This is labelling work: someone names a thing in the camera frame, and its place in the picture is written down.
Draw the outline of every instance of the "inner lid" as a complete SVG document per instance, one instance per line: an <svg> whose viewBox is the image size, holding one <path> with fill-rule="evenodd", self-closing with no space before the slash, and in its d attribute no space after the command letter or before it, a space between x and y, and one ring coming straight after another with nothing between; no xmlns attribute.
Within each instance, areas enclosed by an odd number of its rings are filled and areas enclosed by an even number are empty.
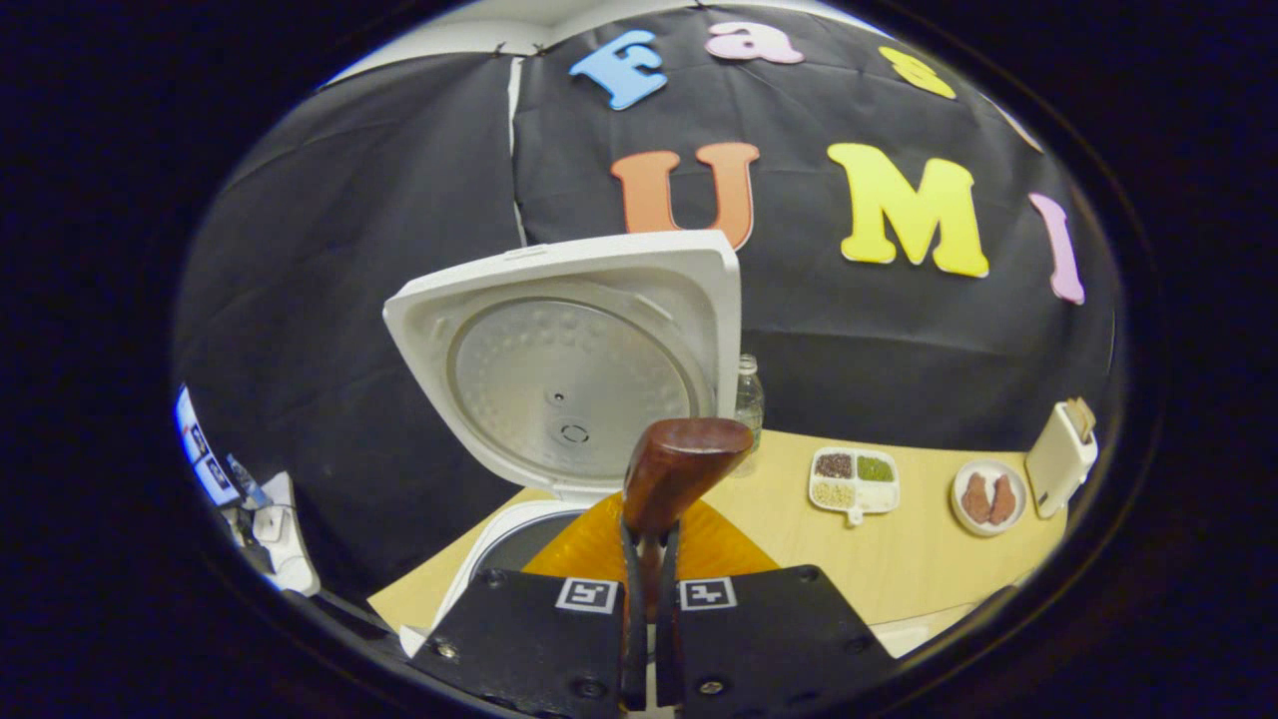
<svg viewBox="0 0 1278 719"><path fill-rule="evenodd" d="M449 387L464 421L507 461L616 484L651 424L709 410L676 356L686 350L662 338L584 301L505 301L459 327Z"/></svg>

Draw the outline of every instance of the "white divided tray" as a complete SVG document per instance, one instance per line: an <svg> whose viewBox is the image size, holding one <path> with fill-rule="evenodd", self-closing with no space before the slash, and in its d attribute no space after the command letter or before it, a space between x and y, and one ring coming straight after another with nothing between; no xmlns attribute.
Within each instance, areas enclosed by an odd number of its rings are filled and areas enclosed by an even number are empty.
<svg viewBox="0 0 1278 719"><path fill-rule="evenodd" d="M817 474L817 464L822 457L847 455L851 457L851 478L826 478ZM865 457L884 462L892 471L892 481L863 480L858 474L858 460ZM889 455L872 450L851 450L846 447L826 447L818 450L812 458L808 475L808 499L822 510L847 515L849 526L858 526L865 515L891 512L901 504L901 475Z"/></svg>

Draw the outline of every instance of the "grain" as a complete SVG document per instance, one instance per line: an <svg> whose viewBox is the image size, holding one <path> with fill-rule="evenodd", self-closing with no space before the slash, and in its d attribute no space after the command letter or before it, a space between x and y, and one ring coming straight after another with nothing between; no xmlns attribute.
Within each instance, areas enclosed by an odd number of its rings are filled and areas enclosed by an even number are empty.
<svg viewBox="0 0 1278 719"><path fill-rule="evenodd" d="M833 483L817 483L812 488L812 497L817 501L817 504L838 510L847 510L856 499L851 487L836 485Z"/></svg>
<svg viewBox="0 0 1278 719"><path fill-rule="evenodd" d="M850 479L852 476L852 456L836 453L817 460L817 474L822 478Z"/></svg>

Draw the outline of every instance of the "plastic water bottle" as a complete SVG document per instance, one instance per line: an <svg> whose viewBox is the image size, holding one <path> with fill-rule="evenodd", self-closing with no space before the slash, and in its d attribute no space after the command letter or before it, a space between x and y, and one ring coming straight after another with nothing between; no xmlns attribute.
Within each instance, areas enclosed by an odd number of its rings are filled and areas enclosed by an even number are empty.
<svg viewBox="0 0 1278 719"><path fill-rule="evenodd" d="M754 433L754 447L750 448L753 455L759 450L759 437L763 433L763 386L759 384L759 363L753 354L741 355L739 372L735 419Z"/></svg>

